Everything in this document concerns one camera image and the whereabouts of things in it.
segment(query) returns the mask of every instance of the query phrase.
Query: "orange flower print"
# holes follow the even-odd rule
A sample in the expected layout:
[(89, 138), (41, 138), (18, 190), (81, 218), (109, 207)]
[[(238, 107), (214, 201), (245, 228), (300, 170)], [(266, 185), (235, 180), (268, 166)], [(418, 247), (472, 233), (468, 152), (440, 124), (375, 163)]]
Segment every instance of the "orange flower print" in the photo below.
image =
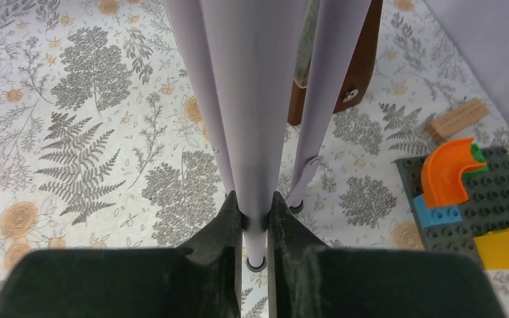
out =
[(409, 12), (414, 9), (414, 3), (411, 0), (393, 0), (393, 4), (401, 12)]
[(64, 25), (64, 27), (68, 25), (73, 25), (73, 19), (67, 15), (62, 16), (60, 22), (62, 25)]
[(385, 49), (385, 53), (383, 54), (383, 58), (391, 61), (397, 58), (399, 56), (399, 52), (395, 51), (393, 48)]
[(262, 272), (259, 272), (258, 274), (251, 275), (251, 282), (252, 281), (255, 281), (255, 284), (258, 286), (258, 288), (260, 288), (262, 285), (266, 285), (268, 282), (268, 277), (262, 274)]
[(100, 12), (104, 15), (115, 15), (120, 9), (120, 4), (116, 0), (103, 0), (100, 4)]
[(56, 56), (46, 54), (46, 58), (45, 58), (45, 60), (46, 60), (46, 63), (47, 63), (48, 65), (50, 65), (50, 66), (51, 66), (51, 65), (55, 65), (55, 63), (56, 63), (56, 59), (57, 59), (57, 57), (56, 57)]
[(127, 20), (128, 23), (136, 23), (137, 21), (139, 21), (138, 15), (133, 15), (133, 16), (129, 17)]
[(19, 89), (11, 89), (10, 92), (7, 93), (7, 101), (15, 102), (20, 101), (23, 98), (23, 91)]
[(5, 253), (5, 268), (13, 269), (31, 250), (30, 245), (25, 242), (11, 245)]
[(61, 40), (56, 40), (55, 38), (54, 38), (54, 40), (51, 40), (48, 42), (49, 42), (48, 46), (51, 48), (59, 48), (61, 45)]
[(63, 237), (54, 237), (48, 242), (48, 248), (65, 248), (65, 239)]
[(418, 228), (413, 222), (397, 224), (391, 231), (391, 240), (396, 248), (404, 250), (423, 250), (424, 245), (420, 240)]
[(1, 232), (5, 237), (23, 237), (34, 227), (37, 215), (38, 209), (33, 204), (17, 203), (1, 216)]
[(27, 22), (20, 22), (19, 24), (17, 24), (17, 28), (26, 28), (27, 26), (28, 26)]
[(167, 84), (163, 84), (161, 93), (166, 94), (166, 95), (171, 95), (172, 91), (174, 91), (174, 83), (171, 83), (170, 80), (167, 79)]
[(124, 117), (122, 117), (122, 120), (120, 121), (121, 124), (127, 124), (130, 122), (131, 120), (131, 117), (133, 115), (130, 115), (129, 112), (126, 112), (126, 115), (124, 115)]
[(200, 108), (198, 107), (198, 102), (196, 101), (195, 96), (189, 98), (184, 104), (184, 114), (186, 118), (193, 123), (201, 121)]
[(209, 134), (207, 133), (207, 127), (206, 127), (206, 126), (204, 126), (204, 127), (203, 127), (203, 137), (204, 137), (207, 141), (209, 141)]
[(404, 95), (408, 90), (408, 87), (405, 85), (406, 83), (407, 81), (402, 81), (400, 83), (391, 81), (391, 88), (385, 90), (388, 90), (391, 95)]
[(327, 198), (321, 199), (321, 194), (317, 193), (317, 200), (315, 201), (315, 206), (313, 207), (316, 211), (320, 211), (325, 209), (325, 202)]
[(104, 243), (104, 242), (94, 242), (93, 244), (91, 244), (90, 247), (93, 248), (93, 249), (96, 249), (96, 250), (101, 250), (103, 248), (106, 248), (106, 243)]

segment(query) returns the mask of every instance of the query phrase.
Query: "gray lego baseplate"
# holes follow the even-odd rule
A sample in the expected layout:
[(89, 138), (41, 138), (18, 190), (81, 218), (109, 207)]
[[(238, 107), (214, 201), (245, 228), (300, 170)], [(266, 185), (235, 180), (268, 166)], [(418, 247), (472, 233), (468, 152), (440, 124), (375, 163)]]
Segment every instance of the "gray lego baseplate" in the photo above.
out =
[(422, 166), (427, 156), (396, 161), (414, 219), (426, 250), (458, 252), (482, 262), (473, 237), (489, 231), (509, 228), (509, 156), (505, 148), (484, 148), (488, 171), (463, 178), (469, 201), (458, 204), (461, 222), (423, 228), (413, 198), (423, 193), (420, 182)]

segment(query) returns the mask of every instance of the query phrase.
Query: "patterned mat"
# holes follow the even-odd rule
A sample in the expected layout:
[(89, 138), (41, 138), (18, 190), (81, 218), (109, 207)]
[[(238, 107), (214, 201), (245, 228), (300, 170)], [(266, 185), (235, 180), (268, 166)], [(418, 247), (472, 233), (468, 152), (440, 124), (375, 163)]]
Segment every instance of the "patterned mat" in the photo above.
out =
[[(456, 137), (509, 150), (426, 5), (386, 1), (370, 89), (333, 116), (300, 220), (334, 246), (422, 249), (393, 161), (432, 151), (425, 123), (472, 97), (491, 114)], [(0, 0), (0, 286), (36, 248), (182, 242), (223, 202), (209, 148), (160, 0)], [(243, 317), (267, 317), (266, 272), (243, 273)], [(509, 312), (509, 271), (488, 275)]]

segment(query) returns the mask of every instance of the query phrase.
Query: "orange lego ramp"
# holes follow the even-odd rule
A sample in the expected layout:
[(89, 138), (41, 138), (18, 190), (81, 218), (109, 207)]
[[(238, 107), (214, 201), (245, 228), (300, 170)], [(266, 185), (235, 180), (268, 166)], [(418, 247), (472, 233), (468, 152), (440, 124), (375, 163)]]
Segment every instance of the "orange lego ramp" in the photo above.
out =
[(443, 143), (424, 162), (421, 183), (424, 201), (429, 209), (466, 202), (469, 196), (461, 181), (464, 171), (486, 166), (471, 154), (474, 138)]

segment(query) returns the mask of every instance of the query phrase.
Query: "black plastic base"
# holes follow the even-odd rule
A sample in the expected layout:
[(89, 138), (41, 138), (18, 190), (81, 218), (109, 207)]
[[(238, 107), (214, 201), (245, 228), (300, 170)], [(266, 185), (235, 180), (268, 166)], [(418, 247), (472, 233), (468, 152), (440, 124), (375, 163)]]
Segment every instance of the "black plastic base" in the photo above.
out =
[(290, 207), (290, 211), (292, 212), (292, 214), (298, 214), (299, 212), (301, 212), (302, 210), (304, 209), (304, 200), (302, 200), (302, 204), (300, 204), (299, 207)]
[(253, 265), (251, 265), (251, 263), (249, 263), (249, 259), (247, 258), (247, 268), (253, 273), (258, 273), (258, 272), (263, 271), (266, 268), (266, 257), (262, 258), (262, 264), (259, 267), (253, 267)]

